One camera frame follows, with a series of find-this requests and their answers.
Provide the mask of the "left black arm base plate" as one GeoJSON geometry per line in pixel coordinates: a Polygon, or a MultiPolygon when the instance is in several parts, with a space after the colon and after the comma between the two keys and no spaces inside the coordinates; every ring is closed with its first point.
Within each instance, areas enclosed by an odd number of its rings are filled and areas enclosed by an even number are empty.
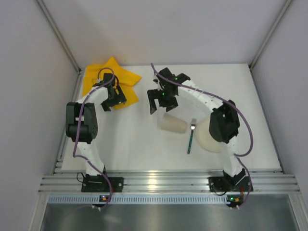
{"type": "MultiPolygon", "coordinates": [[[[121,193],[124,187],[123,177],[108,177],[111,184],[111,192],[121,193]]],[[[109,184],[102,175],[85,175],[82,182],[81,191],[84,193],[107,193],[110,192],[109,184]]]]}

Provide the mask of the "beige paper cup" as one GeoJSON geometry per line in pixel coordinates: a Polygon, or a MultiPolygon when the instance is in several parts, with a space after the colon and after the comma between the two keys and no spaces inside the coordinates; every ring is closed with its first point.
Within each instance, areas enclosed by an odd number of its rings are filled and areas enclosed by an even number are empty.
{"type": "Polygon", "coordinates": [[[187,122],[170,114],[164,114],[160,123],[160,128],[165,131],[182,134],[185,133],[187,129],[187,122]]]}

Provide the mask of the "yellow printed cloth placemat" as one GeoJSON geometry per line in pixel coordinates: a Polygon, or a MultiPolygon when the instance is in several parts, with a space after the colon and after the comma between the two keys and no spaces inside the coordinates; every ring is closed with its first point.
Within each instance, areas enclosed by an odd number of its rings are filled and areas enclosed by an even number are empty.
{"type": "Polygon", "coordinates": [[[141,76],[122,68],[114,57],[111,57],[105,64],[91,64],[86,67],[83,78],[82,96],[89,93],[92,86],[97,83],[98,72],[104,67],[111,68],[114,71],[115,76],[119,80],[119,85],[127,99],[126,103],[113,106],[113,109],[119,110],[137,103],[139,98],[133,90],[133,86],[141,80],[141,76]]]}

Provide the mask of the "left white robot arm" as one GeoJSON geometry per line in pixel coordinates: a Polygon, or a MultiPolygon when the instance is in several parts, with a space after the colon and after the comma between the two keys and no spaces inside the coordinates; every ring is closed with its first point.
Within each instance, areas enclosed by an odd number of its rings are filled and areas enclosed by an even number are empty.
{"type": "Polygon", "coordinates": [[[72,156],[84,160],[86,174],[105,174],[105,165],[96,144],[99,133],[97,113],[110,112],[114,106],[126,102],[116,75],[104,73],[102,78],[98,77],[89,93],[75,102],[67,103],[65,133],[74,143],[72,156]]]}

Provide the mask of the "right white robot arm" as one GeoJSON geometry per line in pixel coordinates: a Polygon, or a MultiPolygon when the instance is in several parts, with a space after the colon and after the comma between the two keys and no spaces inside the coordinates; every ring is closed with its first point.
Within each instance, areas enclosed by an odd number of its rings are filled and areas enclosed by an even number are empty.
{"type": "Polygon", "coordinates": [[[210,113],[207,133],[227,148],[227,153],[221,157],[223,172],[232,178],[239,175],[243,167],[235,156],[240,126],[235,103],[206,93],[184,73],[176,76],[167,67],[159,72],[155,69],[153,71],[153,81],[157,88],[147,91],[150,114],[157,110],[155,100],[168,112],[178,107],[177,97],[182,97],[203,112],[210,113]]]}

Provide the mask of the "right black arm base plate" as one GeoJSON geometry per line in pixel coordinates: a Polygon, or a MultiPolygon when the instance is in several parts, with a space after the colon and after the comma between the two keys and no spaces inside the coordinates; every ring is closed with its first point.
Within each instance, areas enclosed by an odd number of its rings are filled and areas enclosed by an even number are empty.
{"type": "Polygon", "coordinates": [[[247,176],[237,184],[228,182],[225,177],[209,177],[208,183],[210,191],[218,194],[225,192],[240,192],[241,190],[247,193],[248,190],[251,192],[254,190],[247,176]]]}

